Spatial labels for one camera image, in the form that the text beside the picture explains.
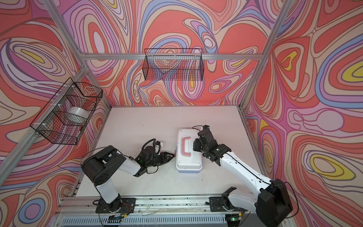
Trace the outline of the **white blue plastic tool box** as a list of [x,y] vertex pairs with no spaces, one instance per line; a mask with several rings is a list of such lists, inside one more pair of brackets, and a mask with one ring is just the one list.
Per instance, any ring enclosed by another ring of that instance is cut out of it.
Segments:
[[176,169],[179,173],[199,173],[203,168],[201,152],[193,150],[198,138],[196,129],[180,129],[176,147]]

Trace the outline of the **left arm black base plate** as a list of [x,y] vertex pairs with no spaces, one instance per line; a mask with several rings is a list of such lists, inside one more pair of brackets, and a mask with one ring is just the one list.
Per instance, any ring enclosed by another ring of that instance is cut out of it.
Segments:
[[100,198],[99,200],[93,201],[93,205],[96,206],[95,212],[98,214],[130,214],[134,212],[136,198],[119,198],[110,204],[106,203],[104,199]]

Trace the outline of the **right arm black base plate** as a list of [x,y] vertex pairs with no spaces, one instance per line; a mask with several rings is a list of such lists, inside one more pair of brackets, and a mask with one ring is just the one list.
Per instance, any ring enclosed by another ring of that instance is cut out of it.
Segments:
[[209,206],[211,212],[246,212],[243,208],[234,207],[230,202],[226,202],[221,196],[209,197],[209,201],[205,202]]

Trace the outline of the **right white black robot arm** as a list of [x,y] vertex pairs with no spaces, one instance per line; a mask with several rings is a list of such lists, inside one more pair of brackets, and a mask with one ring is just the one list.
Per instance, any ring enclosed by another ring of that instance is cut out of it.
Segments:
[[285,219],[292,217],[294,208],[286,187],[288,182],[272,180],[255,171],[228,146],[218,144],[208,125],[199,130],[193,149],[232,173],[251,191],[247,194],[232,186],[221,194],[220,202],[211,202],[210,206],[219,206],[226,211],[255,213],[267,227],[277,227]]

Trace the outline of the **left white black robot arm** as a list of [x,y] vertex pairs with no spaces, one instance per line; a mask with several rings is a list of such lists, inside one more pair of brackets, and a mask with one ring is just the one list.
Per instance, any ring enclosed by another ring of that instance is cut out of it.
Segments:
[[100,194],[98,213],[117,213],[123,207],[126,213],[132,212],[128,202],[123,202],[116,191],[111,177],[121,170],[134,177],[149,174],[148,168],[160,166],[171,161],[175,154],[161,151],[162,143],[156,139],[146,142],[137,157],[126,156],[114,146],[101,148],[99,152],[87,158],[82,164],[83,173],[91,180]]

